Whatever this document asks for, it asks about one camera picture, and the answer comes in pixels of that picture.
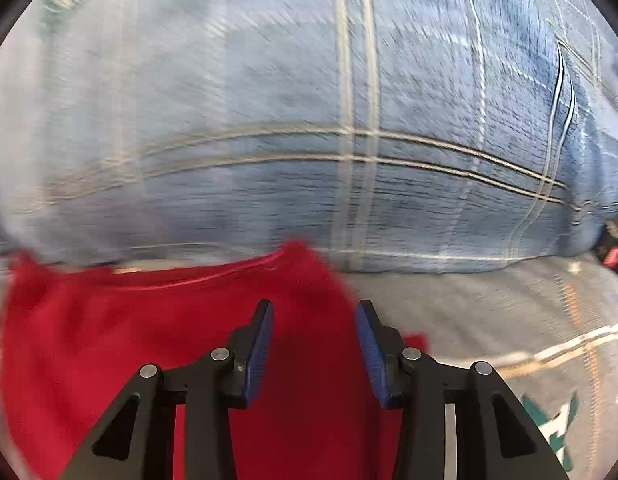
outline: red garment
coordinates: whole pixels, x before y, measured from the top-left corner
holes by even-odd
[[[59,274],[22,256],[13,274],[0,389],[12,437],[42,480],[60,476],[142,364],[189,364],[247,323],[261,298],[273,302],[274,332],[258,397],[231,410],[238,478],[391,477],[400,413],[372,397],[354,300],[304,244],[129,274]]]

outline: light blue fabric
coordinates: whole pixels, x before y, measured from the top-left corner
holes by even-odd
[[[0,50],[3,241],[47,260],[487,270],[617,211],[589,0],[35,0]]]

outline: blue gripper pad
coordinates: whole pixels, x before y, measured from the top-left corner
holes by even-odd
[[[258,327],[253,348],[247,361],[246,370],[246,386],[244,389],[244,397],[247,403],[258,394],[260,381],[265,370],[266,356],[271,343],[271,334],[273,332],[273,308],[271,304],[266,308],[265,315]]]
[[[380,405],[385,408],[389,400],[387,371],[382,352],[380,352],[371,324],[361,304],[356,307],[356,332],[358,332],[358,342],[364,357],[366,373],[369,375],[371,390],[375,398],[380,401]]]

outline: silver screw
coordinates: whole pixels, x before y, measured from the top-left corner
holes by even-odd
[[[140,368],[140,377],[148,379],[158,373],[158,367],[156,365],[144,365]]]
[[[413,346],[407,346],[403,351],[402,355],[405,359],[409,361],[417,361],[422,357],[422,352],[417,348],[413,348]]]
[[[491,368],[489,363],[478,361],[475,364],[475,371],[480,375],[489,375],[493,371],[493,368]]]
[[[216,348],[211,350],[211,359],[214,361],[224,361],[229,356],[229,351],[226,348]]]

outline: green logo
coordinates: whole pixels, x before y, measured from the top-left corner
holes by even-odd
[[[520,402],[540,429],[540,432],[551,446],[551,449],[553,449],[564,471],[571,471],[573,469],[573,463],[569,451],[564,444],[564,437],[573,419],[576,418],[576,413],[578,412],[578,395],[573,394],[571,400],[563,404],[558,414],[551,419],[549,419],[546,413],[527,397],[526,394],[522,396]]]

